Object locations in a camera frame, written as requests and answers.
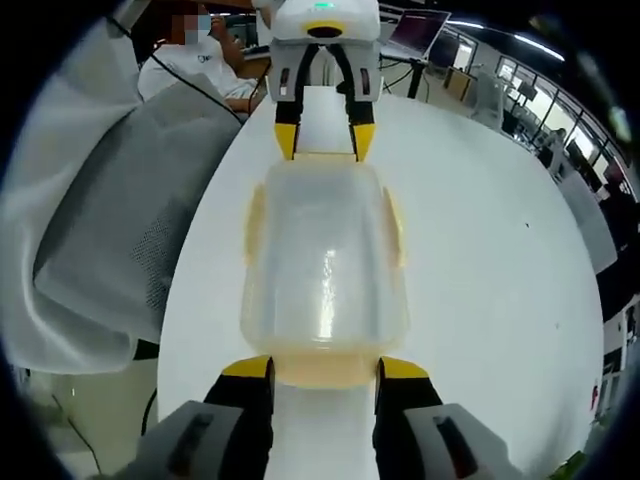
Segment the white shirt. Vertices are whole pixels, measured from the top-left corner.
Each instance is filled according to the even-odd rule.
[[[194,45],[163,45],[155,56],[178,75],[204,73],[224,98],[249,98],[256,86],[255,80],[236,76],[224,60],[220,43],[211,36]],[[140,71],[138,91],[148,100],[177,81],[149,58]]]

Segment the person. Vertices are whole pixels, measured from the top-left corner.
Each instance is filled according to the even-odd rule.
[[[194,2],[178,3],[176,10],[167,43],[154,56],[177,74],[203,73],[234,112],[251,114],[264,93],[256,91],[255,79],[238,77],[244,55],[224,18],[210,17],[204,5]],[[177,81],[149,58],[140,71],[138,91],[148,100]]]
[[[540,144],[538,160],[542,162],[545,168],[551,167],[552,163],[554,166],[560,166],[560,156],[563,153],[564,139],[566,136],[567,131],[564,128],[559,128],[550,132]]]

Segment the laptop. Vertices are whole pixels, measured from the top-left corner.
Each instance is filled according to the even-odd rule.
[[[381,42],[380,54],[398,59],[421,59],[442,31],[451,12],[405,10],[387,42]]]

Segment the computer monitor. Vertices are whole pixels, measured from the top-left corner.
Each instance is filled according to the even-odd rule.
[[[518,92],[521,93],[527,100],[533,101],[538,94],[538,91],[530,83],[522,82],[518,87]]]
[[[389,43],[425,56],[450,16],[439,10],[405,10]]]

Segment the office chair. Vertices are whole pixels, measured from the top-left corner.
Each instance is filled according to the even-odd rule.
[[[139,340],[159,343],[191,218],[240,129],[182,83],[142,103],[112,41],[99,24],[50,78],[0,191],[0,318],[16,366],[116,371]],[[93,90],[79,82],[95,72]]]

